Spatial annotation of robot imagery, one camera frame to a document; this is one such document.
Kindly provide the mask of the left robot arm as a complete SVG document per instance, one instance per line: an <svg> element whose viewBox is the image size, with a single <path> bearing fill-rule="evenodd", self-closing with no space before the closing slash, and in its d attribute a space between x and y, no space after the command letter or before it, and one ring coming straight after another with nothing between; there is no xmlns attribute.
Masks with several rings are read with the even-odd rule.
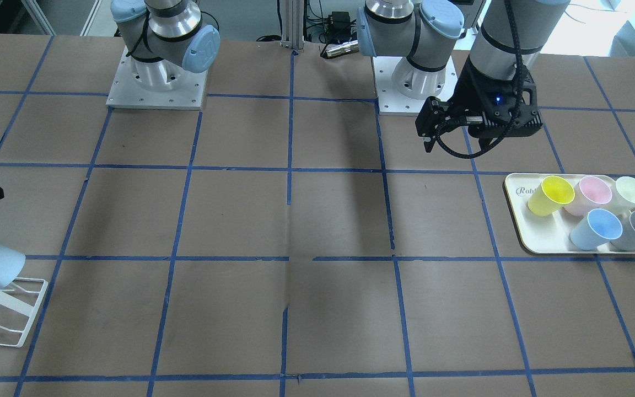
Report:
<svg viewBox="0 0 635 397"><path fill-rule="evenodd" d="M462 159L482 156L505 138L529 137L544 123L530 68L568 1L492 1L451 98L436 86L464 29L449 1L366 1L356 17L365 56L398 56L397 90L424 100L415 126L426 152L441 146Z"/></svg>

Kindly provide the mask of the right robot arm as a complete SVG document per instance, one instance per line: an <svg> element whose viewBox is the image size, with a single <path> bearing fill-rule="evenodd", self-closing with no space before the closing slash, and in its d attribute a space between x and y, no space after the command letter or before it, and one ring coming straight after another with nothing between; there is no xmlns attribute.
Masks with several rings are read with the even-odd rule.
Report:
<svg viewBox="0 0 635 397"><path fill-rule="evenodd" d="M89 160L124 88L139 106L130 128L157 143L191 133L172 108L201 106L205 72L220 38L194 1L113 1L120 39L103 48L88 38L0 34L0 163ZM0 199L3 189L0 187Z"/></svg>

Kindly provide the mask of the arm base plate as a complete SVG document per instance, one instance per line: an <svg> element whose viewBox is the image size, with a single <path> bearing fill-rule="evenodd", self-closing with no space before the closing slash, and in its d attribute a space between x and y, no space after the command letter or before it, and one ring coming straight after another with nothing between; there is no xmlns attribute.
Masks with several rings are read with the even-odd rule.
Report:
<svg viewBox="0 0 635 397"><path fill-rule="evenodd" d="M426 98L448 101L454 93L457 75L452 58L436 72L415 69L401 56L376 56L372 61L381 115L418 115Z"/></svg>
<svg viewBox="0 0 635 397"><path fill-rule="evenodd" d="M127 110L202 110L207 71L191 73L167 60L143 63L122 50L106 105Z"/></svg>

